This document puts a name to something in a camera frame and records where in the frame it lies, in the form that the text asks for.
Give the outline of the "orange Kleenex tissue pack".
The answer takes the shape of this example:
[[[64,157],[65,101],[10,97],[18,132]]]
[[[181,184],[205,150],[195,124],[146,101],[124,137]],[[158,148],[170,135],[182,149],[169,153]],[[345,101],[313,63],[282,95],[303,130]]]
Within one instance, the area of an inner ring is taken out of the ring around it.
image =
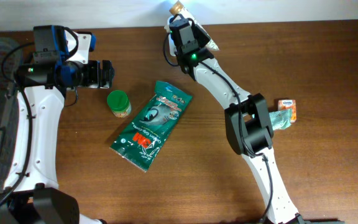
[[[290,122],[294,123],[297,119],[296,115],[296,101],[295,100],[279,100],[278,110],[291,110]]]

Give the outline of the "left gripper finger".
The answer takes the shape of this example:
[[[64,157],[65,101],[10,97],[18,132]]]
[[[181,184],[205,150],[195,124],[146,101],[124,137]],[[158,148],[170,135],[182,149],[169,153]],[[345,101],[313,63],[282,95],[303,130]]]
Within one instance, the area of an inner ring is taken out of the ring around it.
[[[102,75],[101,81],[99,83],[100,88],[112,88],[113,75]]]
[[[115,71],[110,60],[102,61],[102,75],[114,75]]]

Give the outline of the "green lid jar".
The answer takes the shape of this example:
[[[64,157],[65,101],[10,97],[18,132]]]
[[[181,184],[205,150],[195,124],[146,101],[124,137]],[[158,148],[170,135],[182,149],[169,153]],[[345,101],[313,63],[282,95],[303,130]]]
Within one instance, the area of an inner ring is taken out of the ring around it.
[[[118,118],[124,118],[132,111],[128,95],[122,90],[110,92],[107,97],[107,104],[112,113]]]

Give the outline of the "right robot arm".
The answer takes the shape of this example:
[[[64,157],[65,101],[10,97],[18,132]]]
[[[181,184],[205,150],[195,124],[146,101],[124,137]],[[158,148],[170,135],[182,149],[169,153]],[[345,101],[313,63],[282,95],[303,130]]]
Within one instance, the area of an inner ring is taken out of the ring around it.
[[[226,137],[254,176],[265,204],[260,223],[304,223],[279,173],[273,127],[265,98],[239,87],[207,49],[210,36],[190,17],[177,13],[168,24],[182,72],[205,87],[224,110]]]

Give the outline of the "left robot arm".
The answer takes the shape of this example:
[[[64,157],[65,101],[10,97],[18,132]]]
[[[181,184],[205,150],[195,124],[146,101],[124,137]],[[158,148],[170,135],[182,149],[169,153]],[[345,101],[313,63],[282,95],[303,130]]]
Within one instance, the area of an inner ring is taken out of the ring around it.
[[[96,37],[64,26],[34,27],[29,62],[9,77],[0,123],[0,223],[93,223],[58,188],[58,124],[68,90],[111,88],[108,60],[90,60]]]

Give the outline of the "white tube gold cap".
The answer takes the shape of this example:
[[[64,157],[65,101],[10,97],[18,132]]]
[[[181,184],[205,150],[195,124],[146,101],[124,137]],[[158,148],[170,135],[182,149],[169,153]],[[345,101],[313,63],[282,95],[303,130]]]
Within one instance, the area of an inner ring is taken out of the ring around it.
[[[193,14],[180,2],[176,1],[176,3],[169,9],[169,12],[172,16],[176,14],[181,14],[186,19],[192,19],[196,25],[198,25],[209,37],[209,42],[206,44],[206,48],[211,51],[220,51],[218,45],[215,41],[210,37],[204,27],[195,19]]]

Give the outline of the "light green wipes packet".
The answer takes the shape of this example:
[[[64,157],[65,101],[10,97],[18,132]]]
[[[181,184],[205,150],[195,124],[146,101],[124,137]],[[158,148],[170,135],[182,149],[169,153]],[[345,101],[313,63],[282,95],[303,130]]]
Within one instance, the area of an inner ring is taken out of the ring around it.
[[[269,116],[274,131],[284,130],[291,126],[292,109],[270,112]]]

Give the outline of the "green 3M gloves packet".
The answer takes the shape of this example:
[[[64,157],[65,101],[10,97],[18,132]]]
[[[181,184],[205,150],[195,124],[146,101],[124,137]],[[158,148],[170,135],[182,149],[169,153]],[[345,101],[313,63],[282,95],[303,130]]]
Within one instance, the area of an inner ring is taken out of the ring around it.
[[[110,147],[143,172],[149,170],[193,98],[162,81],[156,82],[154,93]]]

